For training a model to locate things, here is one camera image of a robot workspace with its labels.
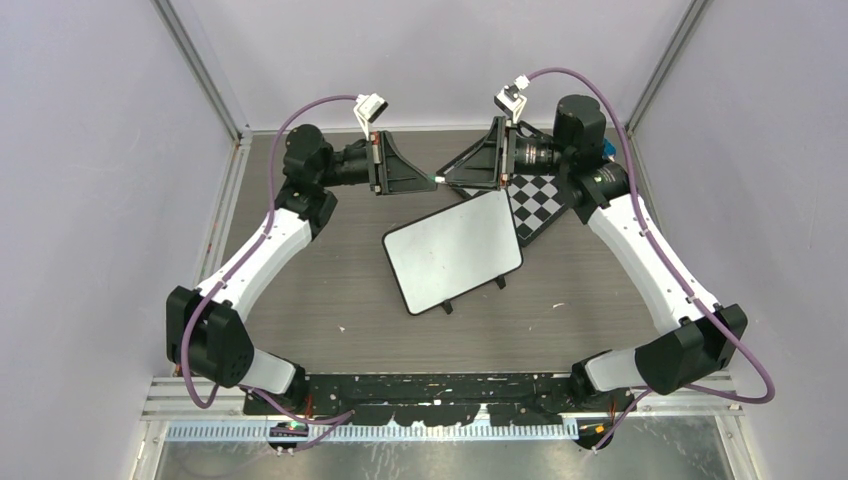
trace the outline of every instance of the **robotic arm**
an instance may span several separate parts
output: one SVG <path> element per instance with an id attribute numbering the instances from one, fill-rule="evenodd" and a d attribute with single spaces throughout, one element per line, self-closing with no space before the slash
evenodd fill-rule
<path id="1" fill-rule="evenodd" d="M 603 154 L 606 117 L 597 100 L 562 98 L 548 135 L 520 121 L 529 80 L 519 77 L 495 96 L 505 117 L 495 117 L 485 137 L 437 173 L 436 181 L 458 187 L 499 189 L 513 174 L 554 175 L 566 207 L 598 235 L 642 295 L 659 337 L 641 346 L 607 351 L 576 363 L 569 379 L 577 403 L 600 392 L 647 385 L 660 394 L 724 368 L 735 347 L 704 317 L 696 300 L 739 338 L 747 326 L 738 305 L 722 306 L 698 283 L 656 229 L 646 235 L 634 216 L 625 169 Z M 661 258 L 651 241 L 666 252 Z M 672 265 L 689 282 L 688 295 L 670 273 Z"/>
<path id="2" fill-rule="evenodd" d="M 285 183 L 273 217 L 212 276 L 189 290 L 177 287 L 166 303 L 167 356 L 180 363 L 189 319 L 212 295 L 191 332 L 191 370 L 223 387 L 259 388 L 284 406 L 306 395 L 302 367 L 256 348 L 244 323 L 259 295 L 283 266 L 306 248 L 329 221 L 337 200 L 327 187 L 369 184 L 378 196 L 433 191 L 436 184 L 404 159 L 389 132 L 369 125 L 388 104 L 378 95 L 360 95 L 354 113 L 365 138 L 334 151 L 314 125 L 301 125 L 286 137 Z M 227 277 L 228 272 L 236 270 Z"/>

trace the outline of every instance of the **gray wood tabletop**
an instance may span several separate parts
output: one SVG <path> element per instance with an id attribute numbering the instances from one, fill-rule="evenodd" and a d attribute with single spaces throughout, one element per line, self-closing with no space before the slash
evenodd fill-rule
<path id="1" fill-rule="evenodd" d="M 435 172 L 483 132 L 399 132 L 400 152 Z M 358 138 L 330 134 L 336 149 Z M 229 257 L 268 204 L 271 136 L 253 139 L 226 247 Z M 282 151 L 275 165 L 282 184 Z M 375 197 L 367 186 L 333 189 L 329 225 L 265 290 L 247 321 L 259 347 L 311 372 L 568 371 L 606 349 L 656 336 L 642 298 L 603 242 L 572 212 L 524 249 L 507 287 L 486 284 L 410 316 L 381 244 L 389 229 L 456 203 L 447 189 Z"/>

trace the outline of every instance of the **white wall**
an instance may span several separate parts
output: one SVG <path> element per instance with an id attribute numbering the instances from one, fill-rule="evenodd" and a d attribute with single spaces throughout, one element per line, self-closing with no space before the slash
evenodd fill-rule
<path id="1" fill-rule="evenodd" d="M 689 0 L 180 0 L 207 64 L 253 130 L 326 95 L 377 91 L 386 126 L 486 125 L 522 73 L 574 68 L 629 118 Z M 223 79 L 218 83 L 228 93 Z M 525 119 L 551 123 L 576 81 L 539 80 Z M 310 121 L 353 127 L 348 107 Z"/>
<path id="2" fill-rule="evenodd" d="M 231 142 L 148 0 L 7 0 L 0 47 L 0 478 L 120 478 Z"/>
<path id="3" fill-rule="evenodd" d="M 750 324 L 766 479 L 848 468 L 848 4 L 713 2 L 637 139 L 670 242 Z M 761 394 L 737 355 L 739 389 Z"/>

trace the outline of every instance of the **black and white checkered pattern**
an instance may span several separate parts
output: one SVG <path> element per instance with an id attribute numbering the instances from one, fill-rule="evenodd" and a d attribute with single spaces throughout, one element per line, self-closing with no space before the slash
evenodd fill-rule
<path id="1" fill-rule="evenodd" d="M 507 189 L 512 204 L 518 243 L 526 247 L 565 212 L 552 176 L 515 175 Z M 464 198 L 485 193 L 469 188 L 454 189 Z"/>

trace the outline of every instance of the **white cable connector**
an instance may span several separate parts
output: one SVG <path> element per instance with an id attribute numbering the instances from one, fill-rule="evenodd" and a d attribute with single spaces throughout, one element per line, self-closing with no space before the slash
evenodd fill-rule
<path id="1" fill-rule="evenodd" d="M 512 85 L 505 85 L 495 95 L 495 105 L 510 116 L 513 124 L 518 123 L 521 112 L 524 110 L 524 105 L 527 104 L 527 97 L 520 92 L 529 85 L 530 80 L 525 75 L 521 75 L 515 79 Z"/>
<path id="2" fill-rule="evenodd" d="M 377 117 L 388 106 L 389 102 L 376 93 L 356 97 L 356 106 L 353 107 L 353 114 L 356 115 L 356 121 L 362 127 L 365 138 L 369 138 L 369 134 L 371 133 L 370 124 L 377 120 Z"/>

